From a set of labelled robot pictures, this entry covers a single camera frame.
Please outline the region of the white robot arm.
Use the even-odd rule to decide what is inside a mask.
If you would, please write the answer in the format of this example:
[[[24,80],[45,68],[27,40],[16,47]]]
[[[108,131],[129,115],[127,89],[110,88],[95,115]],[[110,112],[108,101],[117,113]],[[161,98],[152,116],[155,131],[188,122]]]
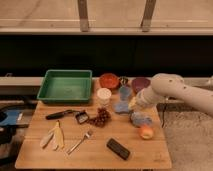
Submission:
[[[189,86],[176,74],[159,73],[151,78],[150,85],[133,97],[128,108],[134,110],[156,106],[167,97],[184,101],[191,107],[213,117],[213,91]]]

